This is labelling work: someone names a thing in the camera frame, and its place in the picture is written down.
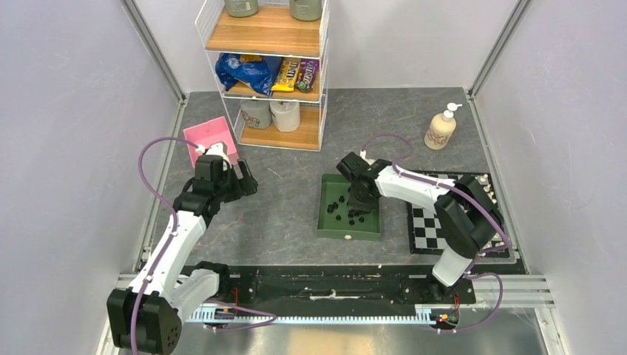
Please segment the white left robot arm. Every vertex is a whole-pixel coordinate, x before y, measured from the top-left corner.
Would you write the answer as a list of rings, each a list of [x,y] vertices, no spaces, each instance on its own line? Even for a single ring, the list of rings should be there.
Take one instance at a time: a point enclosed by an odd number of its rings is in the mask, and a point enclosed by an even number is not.
[[[174,214],[154,254],[125,289],[116,288],[108,296],[115,347],[171,354],[182,324],[202,303],[230,297],[233,286],[226,264],[185,263],[220,207],[255,194],[257,187],[244,159],[235,164],[217,155],[197,159],[194,176],[174,199]]]

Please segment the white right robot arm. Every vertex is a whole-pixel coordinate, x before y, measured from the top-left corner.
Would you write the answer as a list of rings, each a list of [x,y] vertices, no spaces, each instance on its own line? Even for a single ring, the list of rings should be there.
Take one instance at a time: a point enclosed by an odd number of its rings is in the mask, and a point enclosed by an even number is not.
[[[435,302],[446,302],[455,295],[458,281],[482,254],[493,250],[489,242],[495,235],[502,240],[498,249],[511,246],[503,215],[472,176],[438,179],[388,160],[368,162],[354,152],[343,157],[336,168],[350,183],[348,205],[353,210],[371,212],[381,197],[388,197],[420,206],[438,218],[447,247],[427,276],[427,293]]]

